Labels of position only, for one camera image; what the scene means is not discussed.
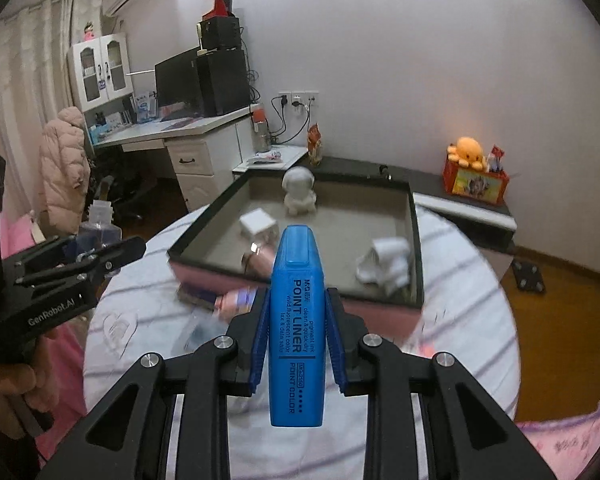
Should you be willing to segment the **person left hand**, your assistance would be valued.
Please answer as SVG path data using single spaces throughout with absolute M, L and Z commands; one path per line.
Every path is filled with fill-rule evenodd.
M 26 434 L 9 403 L 12 396 L 42 413 L 57 405 L 59 390 L 48 348 L 57 336 L 58 329 L 54 328 L 38 340 L 30 364 L 0 364 L 0 432 L 6 437 L 19 440 Z

